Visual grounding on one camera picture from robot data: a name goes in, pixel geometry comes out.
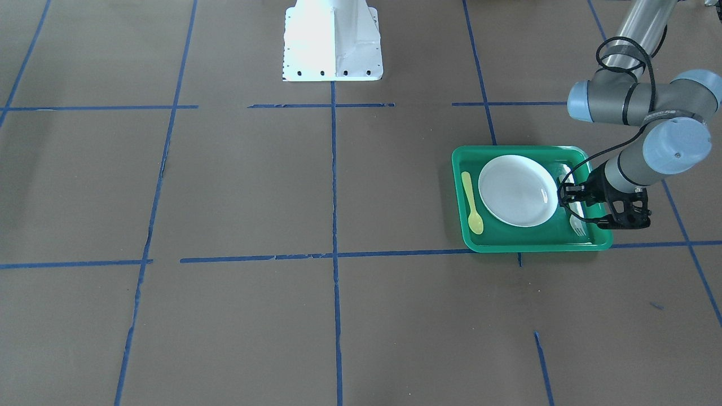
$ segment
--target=yellow spoon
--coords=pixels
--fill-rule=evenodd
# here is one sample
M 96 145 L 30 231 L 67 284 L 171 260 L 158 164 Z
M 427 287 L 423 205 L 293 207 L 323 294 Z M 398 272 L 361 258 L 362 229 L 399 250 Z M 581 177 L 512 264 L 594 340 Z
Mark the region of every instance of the yellow spoon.
M 461 173 L 461 184 L 464 185 L 464 191 L 466 192 L 466 199 L 469 200 L 469 228 L 474 234 L 481 234 L 484 232 L 484 221 L 482 216 L 477 212 L 477 206 L 474 203 L 474 190 L 471 188 L 471 175 L 469 172 Z

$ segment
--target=blue tape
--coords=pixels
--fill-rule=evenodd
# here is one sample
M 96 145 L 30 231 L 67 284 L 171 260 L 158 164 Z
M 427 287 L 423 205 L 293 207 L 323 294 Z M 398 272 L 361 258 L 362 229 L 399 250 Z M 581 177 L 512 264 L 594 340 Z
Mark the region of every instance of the blue tape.
M 158 211 L 158 202 L 160 200 L 160 190 L 163 186 L 163 171 L 165 169 L 165 162 L 168 159 L 168 150 L 170 149 L 170 139 L 173 135 L 173 125 L 175 123 L 175 112 L 178 110 L 178 101 L 181 97 L 181 86 L 183 84 L 183 75 L 186 71 L 186 62 L 188 60 L 188 50 L 191 47 L 191 36 L 193 35 L 193 24 L 196 20 L 196 10 L 198 9 L 198 0 L 193 0 L 193 9 L 191 10 L 191 21 L 188 23 L 188 33 L 186 34 L 186 46 L 183 49 L 183 58 L 180 60 L 180 71 L 178 72 L 178 83 L 175 86 L 175 97 L 173 98 L 173 108 L 170 111 L 170 121 L 168 122 L 168 132 L 165 135 L 165 145 L 163 146 L 163 154 L 160 160 L 160 170 L 158 171 L 158 180 L 155 187 L 155 195 L 153 196 L 153 206 L 150 212 L 150 221 L 148 223 L 148 238 L 143 248 L 143 260 L 148 259 L 150 252 L 150 243 L 153 238 L 153 227 L 155 226 L 155 217 Z M 141 297 L 141 286 L 145 278 L 146 263 L 143 262 L 138 272 L 138 284 L 136 285 L 136 294 L 133 305 L 133 319 L 131 326 L 128 329 L 128 336 L 126 338 L 126 346 L 123 351 L 123 362 L 121 364 L 121 372 L 118 377 L 118 387 L 116 389 L 116 398 L 114 405 L 120 406 L 121 397 L 123 395 L 123 385 L 126 380 L 126 372 L 128 370 L 128 359 L 131 353 L 131 346 L 133 344 L 133 334 L 135 332 L 136 321 L 138 319 L 138 307 L 140 305 Z
M 120 261 L 32 262 L 26 264 L 0 264 L 0 269 L 109 267 L 118 265 L 140 265 L 146 263 L 152 263 L 152 260 L 129 259 Z
M 587 0 L 587 3 L 589 3 L 589 9 L 591 10 L 592 15 L 594 16 L 594 21 L 596 21 L 596 26 L 597 26 L 597 28 L 599 28 L 601 37 L 603 40 L 606 41 L 606 34 L 604 33 L 604 28 L 601 26 L 601 21 L 599 21 L 599 16 L 597 15 L 596 10 L 594 9 L 594 5 L 591 3 L 591 0 Z
M 179 110 L 191 110 L 198 105 L 179 105 Z M 9 107 L 8 111 L 106 111 L 106 110 L 171 110 L 172 105 L 69 105 L 54 107 Z
M 331 190 L 334 196 L 333 211 L 333 259 L 334 259 L 334 320 L 336 327 L 336 404 L 344 404 L 344 375 L 341 355 L 341 298 L 339 293 L 339 240 L 338 240 L 338 194 L 336 185 L 336 83 L 331 82 Z
M 358 258 L 366 256 L 414 256 L 414 255 L 449 255 L 449 254 L 475 254 L 470 249 L 430 249 L 419 251 L 366 251 L 341 252 L 339 258 Z
M 547 360 L 544 357 L 544 348 L 542 348 L 539 332 L 534 331 L 534 341 L 536 341 L 536 351 L 539 354 L 539 363 L 541 364 L 541 374 L 544 376 L 544 387 L 547 388 L 547 399 L 549 406 L 554 406 L 554 395 L 552 393 L 552 384 L 549 381 L 549 372 L 547 371 Z
M 692 244 L 693 246 L 720 246 L 720 245 L 722 245 L 722 240 L 690 241 L 690 244 Z
M 182 258 L 181 264 L 203 264 L 207 262 L 253 262 L 253 261 L 284 261 L 291 259 L 323 259 L 333 254 L 286 254 L 286 255 L 249 255 L 249 256 L 210 256 L 199 258 Z
M 493 106 L 505 106 L 505 105 L 567 105 L 567 102 L 455 102 L 451 103 L 453 107 L 467 107 L 467 106 L 478 106 L 478 105 L 493 105 Z
M 484 109 L 487 112 L 487 121 L 489 121 L 489 132 L 492 135 L 492 145 L 496 145 L 496 134 L 494 133 L 494 123 L 492 122 L 492 111 L 489 109 L 489 99 L 487 98 L 487 89 L 484 86 L 484 76 L 482 75 L 482 65 L 479 63 L 479 54 L 477 53 L 477 43 L 474 39 L 474 31 L 471 29 L 471 19 L 469 18 L 469 8 L 464 3 L 464 14 L 466 15 L 466 27 L 469 29 L 469 40 L 471 41 L 471 51 L 474 53 L 474 62 L 477 65 L 477 74 L 479 75 L 479 86 L 482 89 L 482 99 L 484 99 Z
M 363 107 L 396 107 L 395 103 L 343 103 L 330 104 L 253 104 L 247 108 L 363 108 Z
M 672 206 L 672 212 L 674 212 L 674 216 L 677 218 L 677 224 L 679 224 L 679 229 L 682 231 L 684 240 L 687 242 L 687 248 L 690 250 L 690 255 L 692 256 L 692 261 L 695 263 L 695 267 L 697 268 L 697 273 L 699 274 L 700 280 L 702 281 L 702 285 L 705 288 L 705 292 L 707 293 L 707 298 L 709 299 L 710 304 L 712 305 L 712 309 L 715 312 L 715 316 L 717 316 L 717 322 L 720 324 L 720 327 L 722 327 L 722 314 L 720 313 L 720 309 L 717 306 L 717 300 L 715 300 L 715 296 L 712 294 L 712 289 L 710 288 L 710 285 L 707 282 L 707 277 L 705 276 L 705 272 L 702 269 L 702 265 L 700 265 L 700 262 L 697 259 L 697 253 L 695 253 L 694 243 L 690 241 L 690 237 L 687 235 L 687 229 L 684 227 L 684 223 L 682 222 L 682 216 L 679 215 L 679 210 L 677 210 L 677 205 L 674 203 L 674 198 L 672 197 L 671 191 L 669 191 L 669 185 L 667 184 L 666 181 L 662 181 L 662 186 L 664 187 L 664 192 L 667 194 L 667 199 L 669 200 L 669 204 L 671 204 L 671 206 Z
M 622 249 L 622 248 L 656 248 L 656 247 L 665 247 L 665 246 L 686 246 L 687 243 L 684 241 L 669 241 L 669 242 L 661 242 L 661 243 L 624 243 L 624 244 L 614 244 L 612 245 L 613 249 Z
M 30 47 L 27 49 L 27 53 L 25 54 L 25 59 L 22 60 L 22 65 L 20 65 L 20 71 L 17 72 L 17 76 L 15 77 L 15 83 L 12 85 L 12 90 L 10 90 L 10 94 L 7 97 L 7 101 L 5 102 L 5 110 L 0 115 L 0 127 L 2 127 L 2 124 L 5 122 L 5 117 L 7 116 L 7 108 L 12 105 L 12 100 L 15 98 L 15 93 L 17 93 L 17 88 L 20 86 L 20 80 L 22 79 L 22 74 L 25 73 L 25 68 L 27 68 L 27 62 L 30 60 L 30 55 L 32 55 L 32 51 L 35 49 L 35 44 L 38 42 L 38 37 L 40 36 L 40 31 L 43 29 L 43 25 L 45 24 L 45 18 L 48 16 L 48 10 L 50 9 L 50 2 L 51 0 L 47 0 L 45 2 L 45 8 L 43 9 L 43 13 L 40 16 L 40 21 L 38 22 L 38 27 L 35 29 L 35 34 L 32 37 L 32 40 L 30 41 Z

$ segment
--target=brown floor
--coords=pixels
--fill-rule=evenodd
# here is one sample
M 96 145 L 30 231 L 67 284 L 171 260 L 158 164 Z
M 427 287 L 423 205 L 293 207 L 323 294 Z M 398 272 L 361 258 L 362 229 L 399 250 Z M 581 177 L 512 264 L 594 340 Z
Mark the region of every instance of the brown floor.
M 0 405 L 720 404 L 719 116 L 608 251 L 461 239 L 458 146 L 634 134 L 565 107 L 631 2 L 369 1 L 384 78 L 332 85 L 281 81 L 293 0 L 0 0 Z M 680 2 L 658 81 L 720 43 Z

